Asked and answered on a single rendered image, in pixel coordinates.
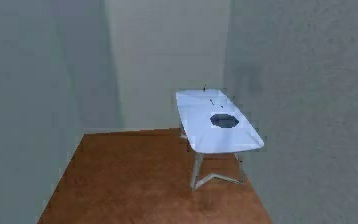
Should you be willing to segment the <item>pale blue table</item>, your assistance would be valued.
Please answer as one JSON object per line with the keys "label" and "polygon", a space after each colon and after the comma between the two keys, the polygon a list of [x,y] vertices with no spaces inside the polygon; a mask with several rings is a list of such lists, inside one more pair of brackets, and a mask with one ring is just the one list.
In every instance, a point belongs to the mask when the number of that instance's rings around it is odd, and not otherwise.
{"label": "pale blue table", "polygon": [[[262,148],[265,143],[250,121],[219,89],[183,90],[176,93],[177,109],[186,139],[195,152],[195,161],[190,180],[190,189],[198,189],[213,178],[243,184],[245,173],[243,153]],[[214,114],[229,114],[239,120],[234,128],[214,126],[210,117]],[[238,161],[239,178],[210,173],[199,180],[199,173],[205,155],[234,154]]]}

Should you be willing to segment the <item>dark blue bowl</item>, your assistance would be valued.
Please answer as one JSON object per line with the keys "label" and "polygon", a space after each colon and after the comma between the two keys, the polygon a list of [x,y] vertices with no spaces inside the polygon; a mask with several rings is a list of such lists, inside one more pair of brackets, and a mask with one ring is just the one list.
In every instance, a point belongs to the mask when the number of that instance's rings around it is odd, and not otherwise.
{"label": "dark blue bowl", "polygon": [[210,117],[210,121],[214,126],[220,128],[234,128],[239,124],[239,120],[229,114],[214,114]]}

